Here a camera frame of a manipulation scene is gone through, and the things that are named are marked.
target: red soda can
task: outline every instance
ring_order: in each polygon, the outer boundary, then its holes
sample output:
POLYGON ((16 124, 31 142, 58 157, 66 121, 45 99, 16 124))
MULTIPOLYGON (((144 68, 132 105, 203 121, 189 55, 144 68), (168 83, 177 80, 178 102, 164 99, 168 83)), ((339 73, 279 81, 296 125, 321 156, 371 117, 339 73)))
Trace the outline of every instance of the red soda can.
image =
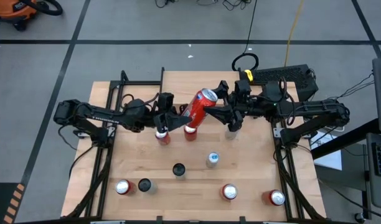
POLYGON ((266 205, 280 206, 285 202, 285 195, 280 190, 269 190, 261 196, 266 205))
POLYGON ((116 184, 116 191, 121 195, 130 195, 136 192, 136 185, 129 180, 121 180, 116 184))
POLYGON ((220 195, 224 200, 231 201, 238 195, 238 189, 233 184, 225 184, 220 189, 220 195))
POLYGON ((197 128, 190 128, 187 125, 184 125, 184 134, 186 140, 194 141, 197 137, 197 128))
POLYGON ((165 133, 160 133, 156 131, 154 135, 156 139, 159 141, 160 145, 162 146, 168 145, 171 141, 170 135, 168 135, 168 131, 166 131, 165 133))
POLYGON ((217 104, 217 95, 209 89, 203 88, 199 90, 193 100, 189 103, 188 107, 182 113, 182 116, 188 116, 192 118, 192 121, 187 124, 190 128, 197 128, 203 122, 207 113, 203 108, 215 106, 217 104))

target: black floor stripe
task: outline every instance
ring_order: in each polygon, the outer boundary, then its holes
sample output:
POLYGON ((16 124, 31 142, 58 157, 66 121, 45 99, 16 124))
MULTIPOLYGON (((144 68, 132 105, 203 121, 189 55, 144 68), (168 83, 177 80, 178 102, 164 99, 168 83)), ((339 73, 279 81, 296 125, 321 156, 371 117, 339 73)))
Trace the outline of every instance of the black floor stripe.
POLYGON ((381 58, 381 50, 380 50, 380 47, 379 45, 377 44, 376 42, 376 39, 373 35, 373 32, 372 30, 370 29, 367 21, 366 21, 366 18, 364 16, 364 13, 362 12, 360 6, 359 6, 359 3, 357 0, 352 0, 352 4, 354 5, 355 7, 355 10, 357 11, 357 14, 359 16, 359 19, 360 19, 360 22, 362 23, 365 31, 366 31, 366 34, 367 36, 369 37, 369 40, 372 42, 372 46, 373 46, 373 49, 375 50, 375 53, 376 53, 376 56, 378 58, 381 58))
MULTIPOLYGON (((0 44, 95 44, 95 45, 158 45, 158 44, 246 44, 247 40, 0 40, 0 44)), ((250 40, 257 45, 286 45, 287 40, 250 40)), ((292 40, 291 45, 373 45, 370 40, 292 40)))
MULTIPOLYGON (((83 5, 83 9, 80 14, 80 18, 78 19, 76 28, 74 30, 72 40, 77 40, 78 35, 80 33, 81 26, 84 21, 85 14, 87 13, 88 6, 90 5, 90 0, 86 0, 83 5)), ((52 91, 52 95, 50 97, 49 103, 47 110, 45 111, 44 118, 42 119, 42 123, 39 129, 39 132, 37 134, 37 137, 35 139, 33 149, 30 154, 29 161, 27 162, 26 168, 24 169, 24 173, 22 176, 22 184, 28 186, 28 183, 30 181, 31 174, 34 169, 35 161, 37 160, 37 156, 39 155, 40 152, 40 147, 42 144, 42 141, 44 140, 45 132, 47 131, 49 121, 52 116, 52 112, 55 107, 55 103, 58 98, 58 94, 60 91, 60 87, 62 86, 62 82, 65 78, 66 70, 68 67, 68 64, 70 62, 70 59, 72 58, 73 50, 74 50, 74 41, 69 45, 65 59, 63 60, 62 68, 60 69, 58 78, 56 80, 54 90, 52 91)))
MULTIPOLYGON (((247 40, 78 40, 76 44, 246 44, 247 40)), ((286 45, 287 40, 250 40, 249 44, 286 45)), ((291 45, 370 45, 369 40, 292 40, 291 45)))
POLYGON ((0 40, 0 44, 71 44, 71 40, 0 40))

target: orange and black tape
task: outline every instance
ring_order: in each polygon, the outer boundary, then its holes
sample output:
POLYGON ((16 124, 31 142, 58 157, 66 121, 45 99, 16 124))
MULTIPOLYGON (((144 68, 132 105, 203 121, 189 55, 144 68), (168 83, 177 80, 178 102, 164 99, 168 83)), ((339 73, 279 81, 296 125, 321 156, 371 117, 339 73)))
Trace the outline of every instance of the orange and black tape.
POLYGON ((24 185, 18 184, 16 190, 12 194, 11 202, 6 210, 6 214, 4 216, 4 223, 14 223, 17 215, 17 211, 19 210, 19 206, 22 202, 24 194, 24 185))

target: black can lid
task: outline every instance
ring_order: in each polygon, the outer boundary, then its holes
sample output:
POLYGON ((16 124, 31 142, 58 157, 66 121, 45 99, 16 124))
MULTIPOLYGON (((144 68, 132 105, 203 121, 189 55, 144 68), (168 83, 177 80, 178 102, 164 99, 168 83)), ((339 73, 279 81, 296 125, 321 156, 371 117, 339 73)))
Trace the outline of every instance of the black can lid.
POLYGON ((185 174, 185 166, 183 164, 175 164, 174 167, 172 167, 172 172, 176 176, 182 176, 185 174))
POLYGON ((147 179, 143 178, 138 183, 138 189, 142 192, 147 192, 152 187, 152 182, 147 179))

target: gray floor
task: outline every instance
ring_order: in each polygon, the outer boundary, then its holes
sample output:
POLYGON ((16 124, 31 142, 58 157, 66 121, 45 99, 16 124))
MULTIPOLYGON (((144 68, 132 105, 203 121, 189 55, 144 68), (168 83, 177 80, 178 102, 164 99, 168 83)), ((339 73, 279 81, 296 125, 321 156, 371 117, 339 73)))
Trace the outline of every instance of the gray floor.
MULTIPOLYGON (((39 15, 25 32, 0 26, 1 40, 70 40, 87 0, 59 0, 60 17, 39 15)), ((152 0, 91 0, 79 40, 232 40, 247 38, 253 6, 227 11, 219 4, 203 7, 180 0, 158 9, 152 0)), ((359 0, 377 40, 381 40, 381 0, 359 0)), ((251 39, 286 40, 299 0, 259 0, 251 39)), ((349 0, 307 0, 293 34, 294 40, 369 40, 349 0)), ((67 70, 61 73, 68 44, 0 44, 0 182, 20 182, 59 75, 64 80, 57 101, 87 101, 94 81, 116 80, 125 69, 134 80, 158 80, 166 70, 230 70, 242 53, 238 44, 77 44, 67 70)), ((283 66, 283 44, 250 45, 259 68, 283 66)), ((336 96, 367 77, 376 57, 371 45, 292 45, 288 65, 306 63, 317 75, 315 100, 336 96)), ((245 59, 238 65, 251 67, 245 59)), ((349 131, 377 117, 374 87, 341 100, 351 110, 349 131)), ((58 218, 75 152, 49 122, 17 216, 17 222, 58 218)), ((70 128, 63 132, 74 145, 70 128)), ((328 217, 353 222, 359 209, 321 186, 328 217)), ((360 202, 360 192, 339 188, 360 202)), ((374 217, 372 223, 381 223, 374 217)))

